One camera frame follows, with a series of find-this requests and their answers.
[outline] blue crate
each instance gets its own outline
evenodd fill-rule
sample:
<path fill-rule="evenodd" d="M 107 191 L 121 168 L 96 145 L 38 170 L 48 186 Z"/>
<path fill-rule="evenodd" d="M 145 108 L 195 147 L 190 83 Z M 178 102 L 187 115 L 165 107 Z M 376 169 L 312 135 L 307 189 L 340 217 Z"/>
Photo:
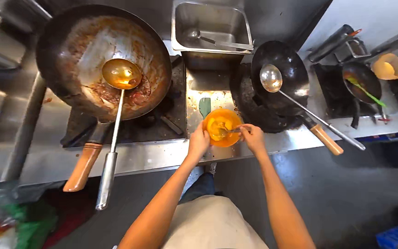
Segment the blue crate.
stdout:
<path fill-rule="evenodd" d="M 398 249 L 398 226 L 376 235 L 377 243 L 382 249 Z"/>

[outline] kitchen floor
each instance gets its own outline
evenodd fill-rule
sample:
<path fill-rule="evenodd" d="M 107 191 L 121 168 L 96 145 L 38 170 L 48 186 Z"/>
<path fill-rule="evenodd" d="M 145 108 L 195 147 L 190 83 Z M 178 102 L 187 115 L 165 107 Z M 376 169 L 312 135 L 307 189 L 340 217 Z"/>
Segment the kitchen floor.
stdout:
<path fill-rule="evenodd" d="M 398 225 L 398 168 L 383 159 L 380 144 L 366 144 L 365 151 L 339 144 L 345 148 L 340 156 L 320 147 L 271 159 L 317 248 L 376 248 L 375 234 Z M 109 207 L 52 248 L 111 249 L 173 172 L 115 178 Z M 196 167 L 191 179 L 201 173 Z M 218 162 L 215 185 L 268 247 L 277 248 L 256 159 Z"/>

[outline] black wok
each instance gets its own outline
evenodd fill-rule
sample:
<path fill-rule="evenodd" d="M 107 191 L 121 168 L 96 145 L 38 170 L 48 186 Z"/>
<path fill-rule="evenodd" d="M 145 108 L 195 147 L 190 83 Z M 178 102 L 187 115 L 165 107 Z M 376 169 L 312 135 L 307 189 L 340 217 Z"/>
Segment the black wok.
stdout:
<path fill-rule="evenodd" d="M 352 118 L 351 127 L 357 129 L 359 125 L 359 116 L 360 116 L 360 104 L 359 101 L 366 104 L 375 104 L 375 101 L 368 97 L 365 92 L 363 92 L 360 88 L 353 85 L 346 78 L 352 77 L 357 80 L 357 82 L 365 89 L 368 93 L 376 97 L 380 100 L 382 97 L 382 86 L 380 85 L 380 81 L 375 76 L 374 72 L 371 71 L 366 65 L 363 65 L 358 62 L 348 62 L 342 67 L 342 76 L 343 81 L 348 88 L 348 91 L 355 97 L 354 98 L 354 116 Z M 382 108 L 379 105 L 379 112 L 382 114 Z"/>
<path fill-rule="evenodd" d="M 305 126 L 334 154 L 343 152 L 334 140 L 314 122 L 307 113 L 281 93 L 270 93 L 263 88 L 259 72 L 263 65 L 275 65 L 282 74 L 283 85 L 280 88 L 301 105 L 307 105 L 310 83 L 308 73 L 300 57 L 287 45 L 279 41 L 265 42 L 257 48 L 251 63 L 251 81 L 262 102 L 280 116 L 297 116 Z"/>
<path fill-rule="evenodd" d="M 154 109 L 169 90 L 171 62 L 161 38 L 135 15 L 103 5 L 80 6 L 53 17 L 39 38 L 36 61 L 47 87 L 72 108 L 98 119 L 64 191 L 84 187 L 115 119 L 120 90 L 101 73 L 112 58 L 131 61 L 143 76 L 140 85 L 125 93 L 122 120 Z"/>

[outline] small frying pan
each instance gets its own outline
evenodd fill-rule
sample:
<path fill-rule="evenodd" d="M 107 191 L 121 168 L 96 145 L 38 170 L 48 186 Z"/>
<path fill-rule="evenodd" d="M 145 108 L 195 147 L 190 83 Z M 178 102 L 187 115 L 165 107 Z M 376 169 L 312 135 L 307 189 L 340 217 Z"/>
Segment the small frying pan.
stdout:
<path fill-rule="evenodd" d="M 352 118 L 351 127 L 357 129 L 359 125 L 359 116 L 360 116 L 360 101 L 366 104 L 375 104 L 375 101 L 368 97 L 365 92 L 363 92 L 360 88 L 353 85 L 346 78 L 352 77 L 357 80 L 357 82 L 365 89 L 368 93 L 376 97 L 380 100 L 382 97 L 382 86 L 380 85 L 380 81 L 375 76 L 373 71 L 369 69 L 366 65 L 363 65 L 359 62 L 348 62 L 342 67 L 342 76 L 343 81 L 348 88 L 348 91 L 355 97 L 354 98 L 354 106 L 356 108 L 354 112 L 354 116 Z"/>
<path fill-rule="evenodd" d="M 314 122 L 307 113 L 280 93 L 270 93 L 263 88 L 259 72 L 263 65 L 275 65 L 282 74 L 281 90 L 301 105 L 307 105 L 310 82 L 308 73 L 300 57 L 289 46 L 279 41 L 265 42 L 257 48 L 251 63 L 251 82 L 263 104 L 280 116 L 296 116 L 334 154 L 340 155 L 343 149 L 337 145 Z"/>

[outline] wall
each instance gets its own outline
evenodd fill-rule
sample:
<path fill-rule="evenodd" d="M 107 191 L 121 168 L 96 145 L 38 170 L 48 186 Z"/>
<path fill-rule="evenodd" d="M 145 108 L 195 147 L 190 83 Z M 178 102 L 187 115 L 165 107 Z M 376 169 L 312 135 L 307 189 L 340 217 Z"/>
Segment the wall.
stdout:
<path fill-rule="evenodd" d="M 300 51 L 316 48 L 344 24 L 363 29 L 358 37 L 371 50 L 398 34 L 398 0 L 334 0 Z"/>
<path fill-rule="evenodd" d="M 289 41 L 305 27 L 328 0 L 196 0 L 245 9 L 255 44 Z M 146 21 L 163 39 L 170 39 L 173 0 L 38 0 L 56 14 L 82 4 L 104 4 L 125 9 Z"/>

